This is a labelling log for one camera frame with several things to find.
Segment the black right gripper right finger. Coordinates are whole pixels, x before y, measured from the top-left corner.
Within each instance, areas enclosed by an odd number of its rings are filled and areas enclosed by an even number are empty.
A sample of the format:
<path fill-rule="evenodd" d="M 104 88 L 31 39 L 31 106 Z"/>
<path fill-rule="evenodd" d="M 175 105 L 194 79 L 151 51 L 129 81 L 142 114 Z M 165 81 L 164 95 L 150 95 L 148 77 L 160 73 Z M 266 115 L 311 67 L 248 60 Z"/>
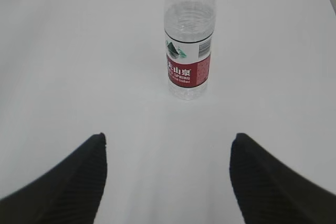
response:
<path fill-rule="evenodd" d="M 245 133 L 232 142 L 229 175 L 245 223 L 335 223 L 335 195 Z"/>

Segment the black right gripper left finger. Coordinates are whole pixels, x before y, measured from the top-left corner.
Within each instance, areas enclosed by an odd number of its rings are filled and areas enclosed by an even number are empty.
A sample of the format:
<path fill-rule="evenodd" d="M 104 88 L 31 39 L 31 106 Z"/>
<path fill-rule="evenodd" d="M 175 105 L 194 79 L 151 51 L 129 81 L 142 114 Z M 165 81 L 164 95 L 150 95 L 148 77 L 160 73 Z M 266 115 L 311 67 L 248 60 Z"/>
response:
<path fill-rule="evenodd" d="M 94 223 L 107 180 L 106 137 L 95 134 L 50 171 L 1 199 L 1 223 Z"/>

